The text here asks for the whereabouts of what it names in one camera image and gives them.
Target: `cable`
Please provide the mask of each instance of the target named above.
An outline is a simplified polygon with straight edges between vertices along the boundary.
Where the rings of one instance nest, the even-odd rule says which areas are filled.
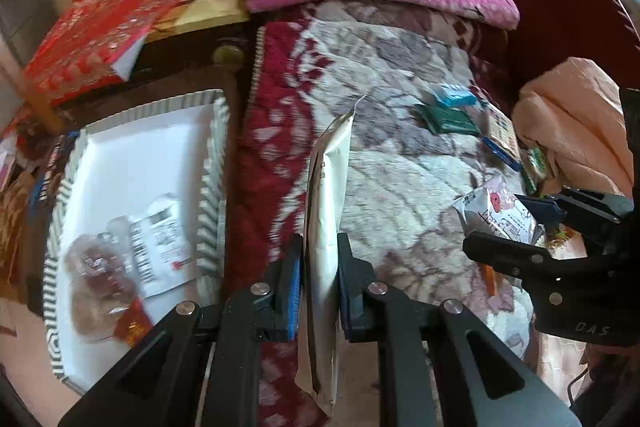
[[[574,409],[574,394],[571,392],[571,386],[576,383],[578,380],[580,380],[580,378],[582,378],[584,375],[587,374],[587,371],[589,370],[589,368],[587,367],[583,372],[580,373],[580,375],[578,375],[577,377],[575,377],[571,382],[569,382],[569,385],[566,387],[566,393],[569,396],[569,403],[571,404],[571,409]]]

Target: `screw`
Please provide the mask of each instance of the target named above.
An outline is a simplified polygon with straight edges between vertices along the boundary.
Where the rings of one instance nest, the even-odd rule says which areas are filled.
[[[175,311],[178,315],[191,315],[196,311],[196,305],[191,301],[182,301],[175,307]]]
[[[389,291],[389,286],[380,281],[373,281],[367,286],[369,293],[373,293],[373,295],[384,295]]]
[[[549,302],[553,304],[553,306],[559,306],[562,304],[562,296],[558,292],[553,292],[549,295]]]
[[[256,282],[251,285],[251,293],[257,296],[265,296],[271,291],[271,286],[266,282]]]
[[[446,311],[449,313],[458,315],[459,313],[462,313],[462,310],[465,307],[458,299],[448,299],[444,301],[443,308],[446,309]]]

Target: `floral blanket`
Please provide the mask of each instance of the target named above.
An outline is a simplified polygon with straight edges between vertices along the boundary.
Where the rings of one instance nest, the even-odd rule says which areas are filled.
[[[354,255],[414,299],[462,300],[523,356],[532,315],[529,296],[507,282],[495,296],[487,295],[478,266],[462,252],[462,228],[450,207],[497,174],[522,193],[519,175],[477,137],[434,136],[415,110],[428,99],[430,84],[474,85],[472,69],[477,68],[471,63],[484,60],[464,48],[477,41],[477,28],[456,18],[410,31],[393,17],[390,4],[366,1],[367,8],[352,2],[359,1],[324,3],[307,18],[271,22],[258,34],[254,86],[238,146],[238,186],[229,201],[226,290],[258,280],[266,264],[284,252],[289,235],[302,231],[313,143],[334,117],[366,94],[354,118],[340,222]],[[431,15],[422,20],[432,21]],[[452,27],[457,22],[461,31]],[[340,375],[334,421],[362,407],[358,424],[377,425],[377,406],[363,401],[367,393],[377,393],[375,350],[345,349],[353,356],[343,358],[349,372]],[[264,425],[325,421],[295,387],[296,365],[295,344],[265,346]]]

